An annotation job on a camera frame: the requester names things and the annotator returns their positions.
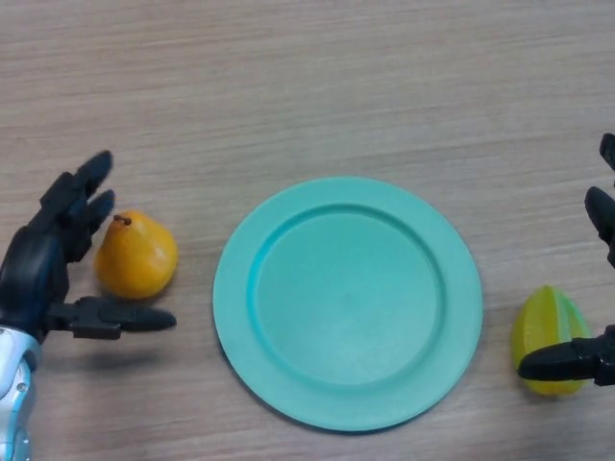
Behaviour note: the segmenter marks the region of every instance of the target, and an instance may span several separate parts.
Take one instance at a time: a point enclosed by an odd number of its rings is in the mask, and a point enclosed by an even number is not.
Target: wooden table
[[[64,169],[111,149],[118,208],[175,232],[168,334],[53,334],[37,374],[38,460],[605,460],[615,391],[528,396],[508,336],[559,285],[598,333],[615,273],[585,215],[611,190],[610,0],[6,0],[0,8],[0,251]],[[480,349],[415,422],[349,437],[282,419],[219,351],[216,263],[282,188],[329,175],[394,182],[445,213],[484,283]],[[95,289],[91,255],[74,299]]]

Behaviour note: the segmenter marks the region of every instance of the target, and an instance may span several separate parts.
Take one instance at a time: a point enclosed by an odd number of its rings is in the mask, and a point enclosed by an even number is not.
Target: pear
[[[162,291],[177,262],[173,234],[141,211],[128,210],[113,216],[94,259],[94,270],[113,295],[140,300]]]

